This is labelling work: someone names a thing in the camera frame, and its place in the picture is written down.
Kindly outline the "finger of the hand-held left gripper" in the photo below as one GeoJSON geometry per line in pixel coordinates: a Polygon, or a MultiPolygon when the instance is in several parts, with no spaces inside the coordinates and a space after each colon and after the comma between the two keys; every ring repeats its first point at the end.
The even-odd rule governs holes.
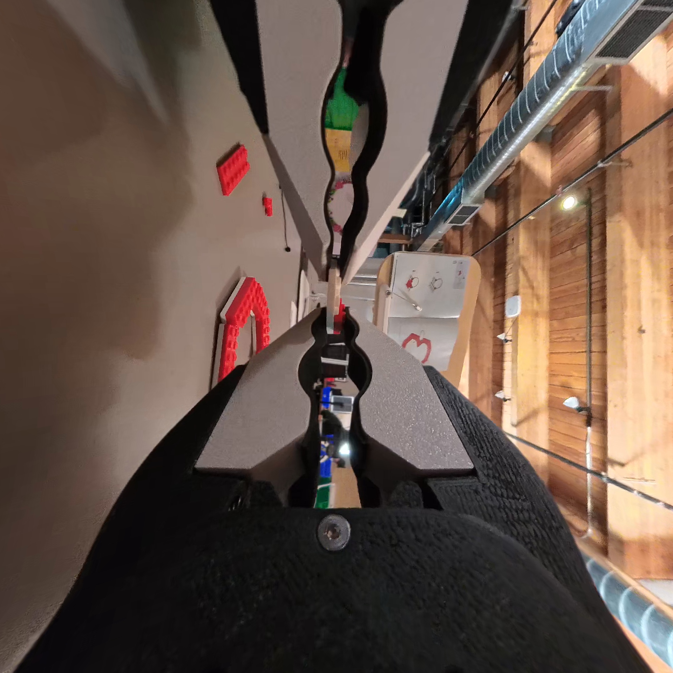
{"type": "Polygon", "coordinates": [[[264,139],[306,256],[327,274],[333,163],[324,139],[330,85],[341,66],[338,1],[257,1],[268,130],[264,139]]]}
{"type": "Polygon", "coordinates": [[[402,1],[386,17],[373,73],[366,144],[353,168],[340,274],[349,282],[429,156],[429,136],[467,1],[402,1]]]}

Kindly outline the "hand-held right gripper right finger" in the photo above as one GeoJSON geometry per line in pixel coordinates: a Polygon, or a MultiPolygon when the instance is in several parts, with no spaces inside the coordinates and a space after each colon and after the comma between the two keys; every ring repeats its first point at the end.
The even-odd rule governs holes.
{"type": "Polygon", "coordinates": [[[431,478],[466,478],[475,465],[424,366],[370,321],[345,310],[348,373],[358,389],[351,464],[362,508],[431,478]]]}

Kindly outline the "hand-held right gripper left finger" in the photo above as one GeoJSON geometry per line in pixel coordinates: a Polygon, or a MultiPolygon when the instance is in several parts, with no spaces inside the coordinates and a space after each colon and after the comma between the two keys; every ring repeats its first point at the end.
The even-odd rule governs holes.
{"type": "Polygon", "coordinates": [[[310,351],[324,313],[315,309],[251,358],[195,470],[270,483],[289,506],[314,504],[320,450],[310,391],[320,357],[310,351]]]}

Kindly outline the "red lego arch piece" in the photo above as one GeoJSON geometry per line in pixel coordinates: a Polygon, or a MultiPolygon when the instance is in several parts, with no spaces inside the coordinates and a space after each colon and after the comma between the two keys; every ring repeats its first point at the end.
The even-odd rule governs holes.
{"type": "Polygon", "coordinates": [[[211,387],[267,348],[270,341],[271,314],[263,287],[254,277],[242,276],[218,315],[211,387]]]}

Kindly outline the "white and red lego assembly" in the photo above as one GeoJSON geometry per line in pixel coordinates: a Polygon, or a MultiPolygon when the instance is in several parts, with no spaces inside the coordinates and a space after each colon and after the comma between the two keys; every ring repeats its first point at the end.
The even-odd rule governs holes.
{"type": "Polygon", "coordinates": [[[326,293],[326,333],[329,336],[341,334],[343,330],[345,307],[341,300],[341,286],[341,272],[334,258],[328,271],[326,293]]]}

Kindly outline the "red rectangular lego plate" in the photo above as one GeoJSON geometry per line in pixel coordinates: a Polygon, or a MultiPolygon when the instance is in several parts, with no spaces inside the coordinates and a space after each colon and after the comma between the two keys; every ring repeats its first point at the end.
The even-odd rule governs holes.
{"type": "Polygon", "coordinates": [[[224,196],[230,196],[248,173],[250,164],[248,151],[241,143],[222,157],[217,164],[217,177],[224,196]]]}

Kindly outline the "wooden framed whiteboard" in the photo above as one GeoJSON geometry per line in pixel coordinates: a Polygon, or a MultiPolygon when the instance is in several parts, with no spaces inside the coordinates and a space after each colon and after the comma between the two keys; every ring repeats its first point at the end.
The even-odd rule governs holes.
{"type": "Polygon", "coordinates": [[[395,252],[377,275],[374,325],[458,386],[480,283],[474,257],[395,252]]]}

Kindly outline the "silver ventilation duct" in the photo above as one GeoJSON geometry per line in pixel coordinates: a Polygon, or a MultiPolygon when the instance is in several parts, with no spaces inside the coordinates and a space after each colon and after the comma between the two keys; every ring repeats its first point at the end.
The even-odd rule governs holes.
{"type": "Polygon", "coordinates": [[[671,21],[671,1],[584,1],[411,250],[428,252],[448,229],[465,226],[489,187],[597,70],[628,64],[671,21]]]}
{"type": "Polygon", "coordinates": [[[614,618],[672,668],[672,608],[608,560],[581,551],[585,567],[614,618]]]}

